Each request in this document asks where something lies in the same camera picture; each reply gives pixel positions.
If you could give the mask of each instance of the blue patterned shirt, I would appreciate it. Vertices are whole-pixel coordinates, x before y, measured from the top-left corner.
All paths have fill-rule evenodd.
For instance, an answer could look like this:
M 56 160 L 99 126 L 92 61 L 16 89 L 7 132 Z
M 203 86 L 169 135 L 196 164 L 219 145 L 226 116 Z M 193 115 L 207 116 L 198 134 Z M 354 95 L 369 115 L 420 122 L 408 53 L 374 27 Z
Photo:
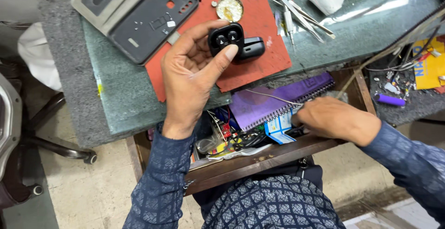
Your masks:
M 149 164 L 131 194 L 125 229 L 176 229 L 194 137 L 171 140 L 157 130 Z M 445 151 L 411 141 L 386 123 L 362 151 L 390 170 L 394 183 L 445 228 Z M 345 228 L 331 201 L 311 182 L 282 175 L 244 179 L 212 207 L 203 229 Z

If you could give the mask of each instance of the hand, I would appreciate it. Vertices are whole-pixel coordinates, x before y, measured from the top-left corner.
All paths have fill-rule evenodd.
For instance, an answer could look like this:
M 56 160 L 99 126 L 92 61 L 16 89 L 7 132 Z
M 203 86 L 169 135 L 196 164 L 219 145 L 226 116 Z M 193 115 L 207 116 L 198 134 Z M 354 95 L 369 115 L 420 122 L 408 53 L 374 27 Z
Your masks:
M 343 139 L 367 146 L 380 131 L 381 120 L 332 97 L 316 98 L 292 116 L 292 123 L 303 123 L 315 134 Z
M 207 34 L 228 25 L 226 20 L 207 21 L 188 29 L 161 60 L 167 99 L 162 135 L 170 139 L 189 137 L 210 97 L 210 89 L 238 52 L 228 45 L 215 57 L 210 54 Z

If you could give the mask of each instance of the gray chair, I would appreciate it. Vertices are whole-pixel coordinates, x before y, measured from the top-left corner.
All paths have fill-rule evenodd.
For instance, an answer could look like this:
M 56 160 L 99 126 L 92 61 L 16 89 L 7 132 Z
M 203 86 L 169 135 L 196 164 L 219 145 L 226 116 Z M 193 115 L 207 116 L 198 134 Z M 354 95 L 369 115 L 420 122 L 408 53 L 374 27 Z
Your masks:
M 0 209 L 23 203 L 43 191 L 38 184 L 25 186 L 22 183 L 22 155 L 29 146 L 40 146 L 71 159 L 83 159 L 86 164 L 96 161 L 97 155 L 92 150 L 74 150 L 36 137 L 38 126 L 64 103 L 63 93 L 58 93 L 24 123 L 26 115 L 22 118 L 22 113 L 26 109 L 22 99 L 8 79 L 0 74 Z

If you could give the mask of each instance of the spiral notebook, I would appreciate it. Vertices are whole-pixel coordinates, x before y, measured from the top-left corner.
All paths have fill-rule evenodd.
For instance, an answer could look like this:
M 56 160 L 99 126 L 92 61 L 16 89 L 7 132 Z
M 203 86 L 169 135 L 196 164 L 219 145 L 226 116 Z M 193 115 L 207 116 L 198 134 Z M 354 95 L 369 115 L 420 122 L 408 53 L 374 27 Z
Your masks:
M 252 88 L 252 91 L 273 95 L 287 101 L 303 103 L 312 99 L 334 86 L 334 79 L 329 73 L 322 73 L 302 81 L 298 81 L 277 89 L 269 89 L 264 86 Z M 292 104 L 275 98 L 259 95 L 246 90 L 232 95 L 232 103 L 229 105 L 239 127 L 243 131 L 254 128 L 266 121 L 287 113 Z

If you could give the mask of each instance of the screwdriver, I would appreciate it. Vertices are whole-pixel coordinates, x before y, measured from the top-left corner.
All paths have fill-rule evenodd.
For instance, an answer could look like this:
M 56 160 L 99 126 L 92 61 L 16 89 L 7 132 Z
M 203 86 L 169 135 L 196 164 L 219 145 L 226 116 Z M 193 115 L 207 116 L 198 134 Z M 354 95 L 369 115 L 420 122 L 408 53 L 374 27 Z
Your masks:
M 291 38 L 291 44 L 292 48 L 294 49 L 295 53 L 295 47 L 294 47 L 294 24 L 292 23 L 292 14 L 289 8 L 285 5 L 284 6 L 284 22 L 286 23 L 286 30 L 289 34 L 289 37 Z

